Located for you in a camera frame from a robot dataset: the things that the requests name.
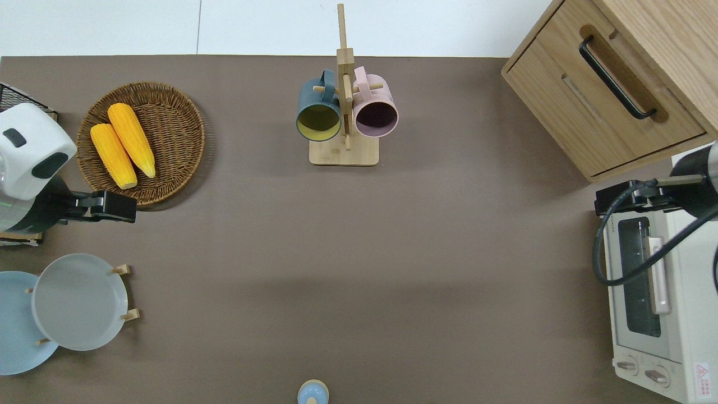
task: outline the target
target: black cable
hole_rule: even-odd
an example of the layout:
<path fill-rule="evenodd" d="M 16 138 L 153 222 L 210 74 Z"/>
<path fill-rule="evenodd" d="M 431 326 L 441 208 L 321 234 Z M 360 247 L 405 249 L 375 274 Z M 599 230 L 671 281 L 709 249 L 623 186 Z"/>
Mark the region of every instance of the black cable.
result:
<path fill-rule="evenodd" d="M 713 285 L 715 285 L 716 292 L 718 292 L 718 247 L 716 247 L 716 252 L 713 254 Z"/>
<path fill-rule="evenodd" d="M 658 180 L 656 180 L 655 178 L 649 181 L 634 184 L 627 190 L 624 190 L 616 199 L 613 200 L 611 206 L 608 208 L 606 214 L 603 216 L 603 219 L 601 220 L 601 225 L 598 227 L 598 231 L 596 232 L 596 239 L 593 243 L 593 273 L 596 275 L 598 281 L 602 284 L 607 286 L 623 285 L 624 283 L 639 276 L 641 273 L 645 272 L 648 268 L 652 267 L 655 263 L 665 257 L 673 248 L 676 247 L 676 245 L 678 245 L 678 243 L 685 240 L 686 237 L 690 236 L 700 226 L 703 226 L 706 222 L 718 216 L 718 205 L 716 205 L 706 211 L 703 216 L 692 221 L 688 226 L 686 226 L 685 229 L 679 231 L 678 234 L 673 236 L 672 239 L 666 242 L 660 250 L 658 250 L 655 254 L 651 255 L 643 264 L 638 265 L 637 268 L 629 271 L 628 275 L 623 275 L 623 277 L 614 280 L 607 279 L 603 275 L 603 272 L 601 270 L 601 246 L 603 244 L 603 230 L 606 228 L 606 224 L 608 224 L 608 219 L 611 217 L 612 214 L 615 213 L 616 209 L 618 209 L 618 206 L 631 193 L 634 193 L 642 188 L 655 188 L 657 185 Z"/>

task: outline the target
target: oven window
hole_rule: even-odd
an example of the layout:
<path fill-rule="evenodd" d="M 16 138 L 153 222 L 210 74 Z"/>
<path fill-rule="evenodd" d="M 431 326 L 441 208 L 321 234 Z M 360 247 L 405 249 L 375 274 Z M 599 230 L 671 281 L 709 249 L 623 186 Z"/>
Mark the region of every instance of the oven window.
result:
<path fill-rule="evenodd" d="M 621 272 L 625 275 L 641 265 L 649 256 L 646 238 L 650 235 L 648 218 L 640 217 L 618 222 L 618 241 L 621 250 Z M 651 310 L 648 272 L 623 285 L 628 329 L 647 336 L 661 336 L 661 320 Z"/>

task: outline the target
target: white robot head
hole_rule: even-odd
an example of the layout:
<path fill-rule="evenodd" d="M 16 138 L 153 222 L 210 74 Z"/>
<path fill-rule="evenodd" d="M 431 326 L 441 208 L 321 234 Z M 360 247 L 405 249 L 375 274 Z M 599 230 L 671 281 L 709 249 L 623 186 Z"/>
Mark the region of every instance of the white robot head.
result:
<path fill-rule="evenodd" d="M 0 193 L 34 198 L 77 151 L 62 127 L 36 106 L 0 112 Z"/>

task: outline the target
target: wooden cabinet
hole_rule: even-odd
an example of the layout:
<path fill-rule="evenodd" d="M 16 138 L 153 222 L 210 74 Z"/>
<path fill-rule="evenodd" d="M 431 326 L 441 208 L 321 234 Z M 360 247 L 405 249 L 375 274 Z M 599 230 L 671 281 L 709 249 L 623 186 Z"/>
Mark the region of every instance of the wooden cabinet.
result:
<path fill-rule="evenodd" d="M 716 66 L 718 1 L 555 0 L 502 74 L 597 181 L 718 138 Z"/>

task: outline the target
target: drawer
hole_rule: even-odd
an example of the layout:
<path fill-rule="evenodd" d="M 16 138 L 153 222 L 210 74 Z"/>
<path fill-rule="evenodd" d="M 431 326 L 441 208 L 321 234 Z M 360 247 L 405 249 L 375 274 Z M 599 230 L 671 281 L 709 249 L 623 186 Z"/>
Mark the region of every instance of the drawer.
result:
<path fill-rule="evenodd" d="M 636 158 L 537 41 L 504 77 L 586 177 Z"/>
<path fill-rule="evenodd" d="M 628 102 L 641 111 L 655 109 L 654 114 L 645 119 L 635 118 L 604 84 L 579 53 L 579 46 L 589 36 L 592 37 L 587 45 L 590 55 L 614 79 Z M 571 83 L 571 90 L 581 101 L 579 105 L 611 128 L 630 150 L 632 159 L 705 133 L 643 61 L 640 52 L 628 44 L 591 1 L 564 1 L 529 49 L 537 44 L 559 66 L 564 82 Z"/>

